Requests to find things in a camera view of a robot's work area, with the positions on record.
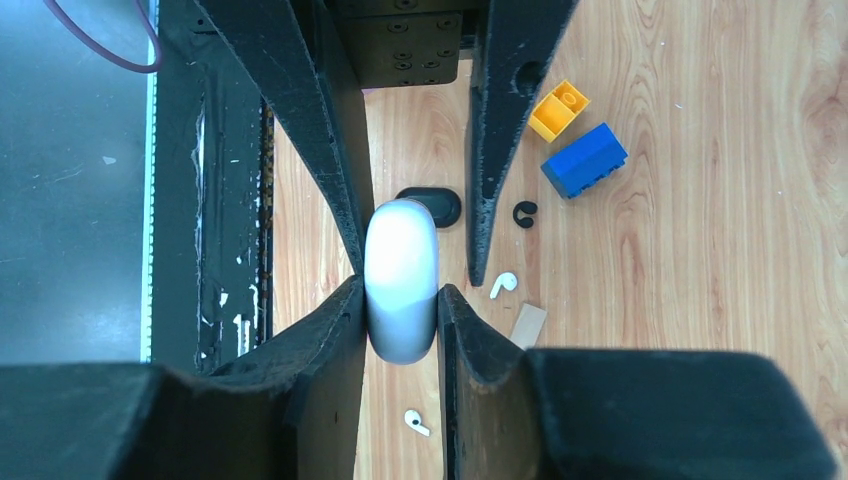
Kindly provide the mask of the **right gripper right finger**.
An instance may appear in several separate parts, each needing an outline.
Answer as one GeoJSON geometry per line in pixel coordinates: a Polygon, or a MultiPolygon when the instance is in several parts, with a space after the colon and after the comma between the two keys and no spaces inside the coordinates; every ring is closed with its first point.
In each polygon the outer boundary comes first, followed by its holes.
{"type": "Polygon", "coordinates": [[[691,350],[521,349],[438,294],[448,479],[832,479],[771,360],[691,350]]]}

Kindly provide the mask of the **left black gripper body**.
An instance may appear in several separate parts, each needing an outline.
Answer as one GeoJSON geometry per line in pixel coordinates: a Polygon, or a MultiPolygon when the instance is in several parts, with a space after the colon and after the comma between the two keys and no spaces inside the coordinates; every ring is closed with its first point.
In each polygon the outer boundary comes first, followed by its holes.
{"type": "Polygon", "coordinates": [[[331,13],[363,90],[449,84],[487,1],[342,0],[331,13]]]}

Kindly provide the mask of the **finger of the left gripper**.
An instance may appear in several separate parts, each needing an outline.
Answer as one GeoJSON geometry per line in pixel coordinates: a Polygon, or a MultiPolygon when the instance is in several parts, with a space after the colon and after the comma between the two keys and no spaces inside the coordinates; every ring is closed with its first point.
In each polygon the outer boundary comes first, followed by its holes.
{"type": "Polygon", "coordinates": [[[578,3],[484,1],[473,16],[465,146],[469,282],[484,283],[497,204],[541,85],[578,3]]]}
{"type": "Polygon", "coordinates": [[[364,96],[323,1],[199,2],[323,194],[355,273],[374,212],[364,96]]]}

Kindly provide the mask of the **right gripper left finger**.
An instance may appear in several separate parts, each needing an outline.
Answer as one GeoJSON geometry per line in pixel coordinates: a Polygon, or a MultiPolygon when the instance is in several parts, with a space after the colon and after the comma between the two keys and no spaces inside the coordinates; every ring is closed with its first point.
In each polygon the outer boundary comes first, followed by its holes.
{"type": "Polygon", "coordinates": [[[3,367],[5,479],[349,479],[364,286],[207,376],[159,364],[3,367]]]}

